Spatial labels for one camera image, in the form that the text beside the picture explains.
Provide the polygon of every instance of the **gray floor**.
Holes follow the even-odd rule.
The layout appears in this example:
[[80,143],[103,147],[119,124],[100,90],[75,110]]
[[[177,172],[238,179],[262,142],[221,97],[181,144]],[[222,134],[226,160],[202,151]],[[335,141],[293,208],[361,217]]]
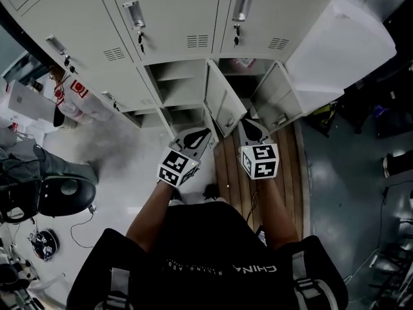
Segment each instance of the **gray floor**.
[[[413,180],[413,170],[386,179],[381,166],[386,153],[396,156],[413,148],[413,132],[377,139],[373,119],[366,121],[359,135],[336,116],[327,139],[305,122],[301,124],[310,181],[311,232],[320,238],[344,278],[377,248],[386,185]],[[411,190],[413,183],[390,188],[383,207],[381,246],[399,240],[407,225],[400,225],[400,218],[412,217]],[[368,267],[370,262],[347,285],[348,309],[368,309],[374,299],[377,290],[368,284],[382,276],[378,269]]]

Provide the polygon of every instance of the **white floor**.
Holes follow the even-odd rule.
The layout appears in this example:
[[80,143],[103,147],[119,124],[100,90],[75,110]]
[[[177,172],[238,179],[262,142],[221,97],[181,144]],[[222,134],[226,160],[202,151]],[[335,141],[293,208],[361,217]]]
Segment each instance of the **white floor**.
[[[73,234],[77,242],[93,246],[107,227],[126,233],[156,184],[157,164],[169,141],[164,128],[137,130],[117,118],[105,123],[95,121],[75,130],[46,136],[43,145],[46,150],[75,163],[93,161],[92,166],[99,170],[97,211],[91,222],[74,227]],[[203,192],[207,184],[215,182],[214,155],[210,148],[206,149],[201,161],[201,169],[180,187],[181,193]],[[40,214],[35,217],[39,229],[53,228],[60,241],[59,252],[48,263],[35,256],[27,240],[35,229],[30,220],[20,225],[15,243],[21,255],[33,262],[42,280],[47,281],[65,273],[68,281],[73,282],[91,249],[76,245],[70,236],[70,227],[85,222],[90,217],[87,210],[54,219]],[[14,236],[18,225],[8,227]],[[5,235],[6,228],[0,228],[1,236]],[[67,292],[61,286],[49,290],[51,295],[63,302]]]

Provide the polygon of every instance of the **locker vent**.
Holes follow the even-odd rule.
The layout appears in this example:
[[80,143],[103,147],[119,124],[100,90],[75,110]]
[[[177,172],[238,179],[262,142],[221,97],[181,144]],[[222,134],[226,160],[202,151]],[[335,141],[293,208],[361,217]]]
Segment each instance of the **locker vent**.
[[125,58],[122,48],[114,48],[103,52],[109,61]]
[[208,35],[200,34],[198,36],[187,36],[186,46],[188,48],[208,47]]
[[268,48],[283,50],[288,44],[288,39],[272,38]]

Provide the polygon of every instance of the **person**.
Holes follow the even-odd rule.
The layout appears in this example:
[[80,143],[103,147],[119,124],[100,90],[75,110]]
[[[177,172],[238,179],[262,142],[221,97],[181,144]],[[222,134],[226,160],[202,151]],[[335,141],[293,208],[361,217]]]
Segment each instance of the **person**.
[[[183,202],[173,186],[160,181],[126,237],[104,231],[74,282],[67,309],[118,309],[108,306],[108,294],[119,271],[129,274],[127,303],[134,309],[248,303],[302,309],[292,268],[292,255],[299,252],[305,254],[307,275],[325,281],[336,309],[345,309],[346,287],[319,240],[310,236],[299,241],[273,179],[257,185],[267,246],[242,215],[219,198],[216,186],[207,187],[203,204],[169,205],[171,199],[173,204]],[[328,298],[319,296],[321,307],[316,308],[330,309]]]

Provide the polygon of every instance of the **open locker door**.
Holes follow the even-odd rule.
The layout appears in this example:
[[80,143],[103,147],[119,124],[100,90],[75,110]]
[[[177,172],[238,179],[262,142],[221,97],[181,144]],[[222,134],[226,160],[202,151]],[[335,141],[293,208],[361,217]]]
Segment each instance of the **open locker door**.
[[297,90],[280,61],[257,88],[252,103],[269,133],[293,122],[303,112]]
[[231,134],[247,110],[216,63],[211,59],[206,62],[208,72],[204,103],[225,138]]

